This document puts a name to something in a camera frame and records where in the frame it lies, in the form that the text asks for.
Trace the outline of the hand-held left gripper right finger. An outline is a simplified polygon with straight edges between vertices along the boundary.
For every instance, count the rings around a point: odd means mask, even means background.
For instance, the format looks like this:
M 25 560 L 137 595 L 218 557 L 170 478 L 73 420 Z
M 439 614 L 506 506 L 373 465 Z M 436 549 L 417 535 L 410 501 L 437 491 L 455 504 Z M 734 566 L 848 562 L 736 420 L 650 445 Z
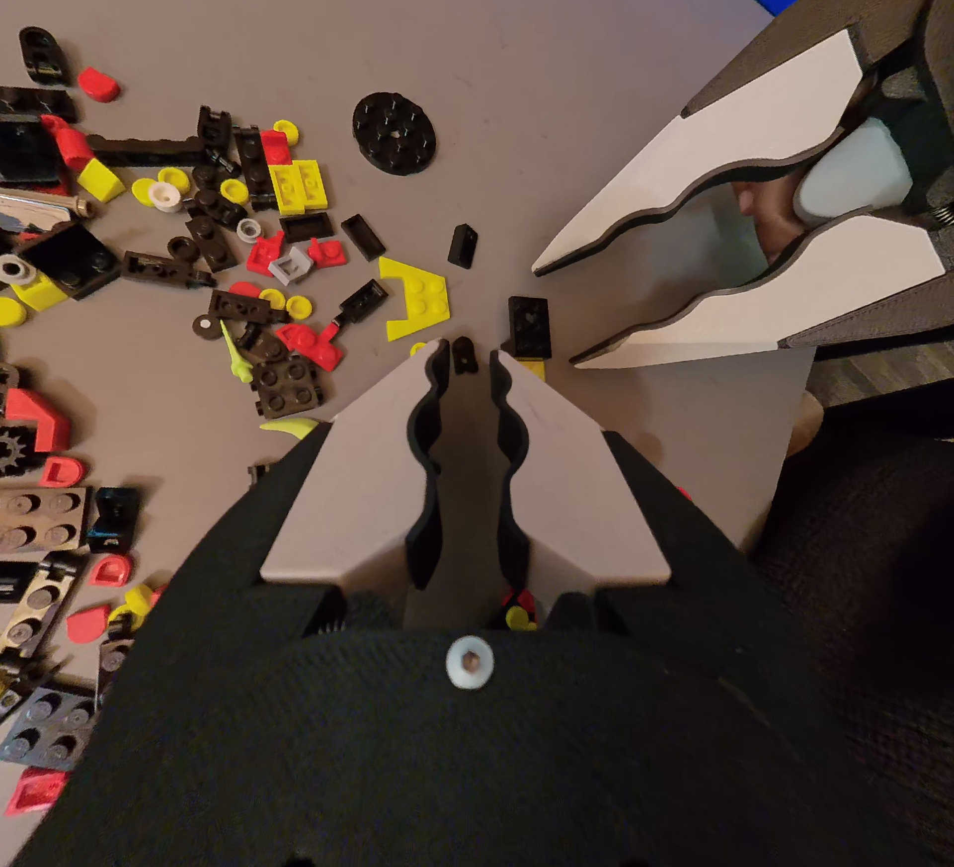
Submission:
M 497 546 L 509 587 L 550 611 L 569 592 L 666 584 L 670 564 L 603 428 L 501 349 L 489 372 L 507 458 Z

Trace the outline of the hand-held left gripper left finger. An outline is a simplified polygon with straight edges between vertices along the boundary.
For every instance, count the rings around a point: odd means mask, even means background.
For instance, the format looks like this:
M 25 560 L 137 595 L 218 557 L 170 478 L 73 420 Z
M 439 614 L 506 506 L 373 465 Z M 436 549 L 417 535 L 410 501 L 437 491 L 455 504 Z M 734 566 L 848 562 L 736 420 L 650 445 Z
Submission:
M 322 427 L 260 567 L 264 583 L 336 589 L 406 626 L 408 597 L 428 586 L 444 546 L 431 449 L 450 364 L 447 339 L 431 340 Z

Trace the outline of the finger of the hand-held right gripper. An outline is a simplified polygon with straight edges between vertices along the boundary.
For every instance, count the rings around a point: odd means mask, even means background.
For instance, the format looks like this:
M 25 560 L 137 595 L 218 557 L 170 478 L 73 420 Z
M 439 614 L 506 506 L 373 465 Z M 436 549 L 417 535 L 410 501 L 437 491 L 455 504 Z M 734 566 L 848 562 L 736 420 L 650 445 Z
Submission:
M 698 296 L 572 357 L 580 370 L 640 369 L 782 348 L 851 312 L 942 279 L 946 261 L 917 225 L 857 214 L 810 232 L 756 281 Z
M 629 229 L 666 221 L 731 172 L 796 164 L 834 139 L 864 76 L 847 29 L 707 107 L 670 121 L 532 265 L 544 276 L 600 253 Z

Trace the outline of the partly built lego model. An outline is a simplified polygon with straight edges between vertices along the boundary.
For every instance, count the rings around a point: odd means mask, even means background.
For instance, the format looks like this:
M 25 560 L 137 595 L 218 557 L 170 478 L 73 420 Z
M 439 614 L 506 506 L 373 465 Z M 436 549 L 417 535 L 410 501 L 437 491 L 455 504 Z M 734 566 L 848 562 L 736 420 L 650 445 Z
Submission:
M 507 588 L 485 627 L 488 630 L 534 631 L 538 627 L 535 598 L 527 589 Z

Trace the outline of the small dark studded lego plate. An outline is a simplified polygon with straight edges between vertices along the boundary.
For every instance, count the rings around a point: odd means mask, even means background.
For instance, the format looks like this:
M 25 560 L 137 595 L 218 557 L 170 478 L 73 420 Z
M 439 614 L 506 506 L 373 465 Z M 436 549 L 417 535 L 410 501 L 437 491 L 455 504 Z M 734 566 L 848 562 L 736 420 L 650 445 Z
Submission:
M 340 326 L 355 325 L 367 319 L 388 301 L 389 292 L 377 279 L 371 279 L 340 303 L 335 320 Z

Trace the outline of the yellow wedge lego plate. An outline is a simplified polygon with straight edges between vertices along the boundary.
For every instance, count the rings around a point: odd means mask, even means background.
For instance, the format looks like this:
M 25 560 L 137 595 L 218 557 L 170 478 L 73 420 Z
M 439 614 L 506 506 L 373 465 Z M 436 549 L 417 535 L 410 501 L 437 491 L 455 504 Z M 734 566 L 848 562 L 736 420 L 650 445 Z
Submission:
M 387 256 L 378 259 L 378 271 L 379 277 L 398 280 L 403 288 L 404 319 L 388 320 L 387 336 L 390 343 L 450 319 L 446 277 Z

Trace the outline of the small dark flat lego tile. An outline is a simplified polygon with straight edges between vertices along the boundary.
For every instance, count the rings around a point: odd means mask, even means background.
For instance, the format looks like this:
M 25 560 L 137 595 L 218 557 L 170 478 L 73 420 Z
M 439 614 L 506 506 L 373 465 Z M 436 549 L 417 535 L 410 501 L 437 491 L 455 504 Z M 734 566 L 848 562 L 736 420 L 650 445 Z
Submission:
M 343 219 L 340 227 L 367 262 L 377 260 L 387 253 L 387 247 L 362 214 Z

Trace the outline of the pile of loose lego pieces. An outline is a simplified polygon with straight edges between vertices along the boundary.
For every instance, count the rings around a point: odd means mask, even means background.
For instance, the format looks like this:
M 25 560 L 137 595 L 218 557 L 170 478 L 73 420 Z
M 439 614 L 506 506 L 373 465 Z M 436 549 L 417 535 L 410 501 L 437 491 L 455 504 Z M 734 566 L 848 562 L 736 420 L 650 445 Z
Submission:
M 291 121 L 264 132 L 238 128 L 204 106 L 197 133 L 174 141 L 106 141 L 77 129 L 70 92 L 109 102 L 120 85 L 96 69 L 74 79 L 54 36 L 19 31 L 32 88 L 2 88 L 2 330 L 30 314 L 88 298 L 119 279 L 193 292 L 209 312 L 193 330 L 224 339 L 234 375 L 258 392 L 266 428 L 307 434 L 292 415 L 323 402 L 318 365 L 340 355 L 304 319 L 300 295 L 217 275 L 237 264 L 225 232 L 251 244 L 248 269 L 285 284 L 303 276 L 327 230 L 327 195 L 313 160 L 294 160 Z M 92 488 L 74 453 L 74 422 L 28 369 L 2 359 L 2 762 L 25 765 L 6 813 L 46 811 L 77 765 L 114 676 L 164 586 L 133 587 L 122 605 L 102 603 L 64 620 L 73 645 L 97 643 L 93 687 L 48 666 L 48 640 L 83 578 L 125 587 L 143 492 Z

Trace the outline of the dark round lego plate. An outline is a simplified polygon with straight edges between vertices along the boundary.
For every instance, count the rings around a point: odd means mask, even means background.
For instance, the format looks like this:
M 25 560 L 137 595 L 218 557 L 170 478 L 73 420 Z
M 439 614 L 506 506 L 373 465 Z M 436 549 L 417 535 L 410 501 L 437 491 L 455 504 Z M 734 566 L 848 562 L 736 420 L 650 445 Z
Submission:
M 395 177 L 427 169 L 437 150 L 436 132 L 423 108 L 400 93 L 361 98 L 354 108 L 352 134 L 363 157 Z

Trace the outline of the person's right hand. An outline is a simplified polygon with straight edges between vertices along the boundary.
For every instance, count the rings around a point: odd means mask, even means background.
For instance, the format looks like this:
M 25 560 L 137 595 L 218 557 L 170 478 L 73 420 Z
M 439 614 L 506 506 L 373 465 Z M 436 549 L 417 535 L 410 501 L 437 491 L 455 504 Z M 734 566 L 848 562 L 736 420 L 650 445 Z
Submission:
M 794 207 L 795 192 L 804 175 L 805 169 L 798 169 L 772 181 L 732 182 L 739 210 L 753 220 L 768 264 L 777 261 L 807 231 Z

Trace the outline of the person's dark knit clothing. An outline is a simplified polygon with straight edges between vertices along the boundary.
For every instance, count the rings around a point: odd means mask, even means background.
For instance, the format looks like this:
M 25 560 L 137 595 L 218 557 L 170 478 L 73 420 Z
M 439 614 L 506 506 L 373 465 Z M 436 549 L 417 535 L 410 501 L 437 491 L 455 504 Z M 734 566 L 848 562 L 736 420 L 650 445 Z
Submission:
M 952 328 L 814 363 L 752 553 L 924 865 L 952 865 L 952 374 Z

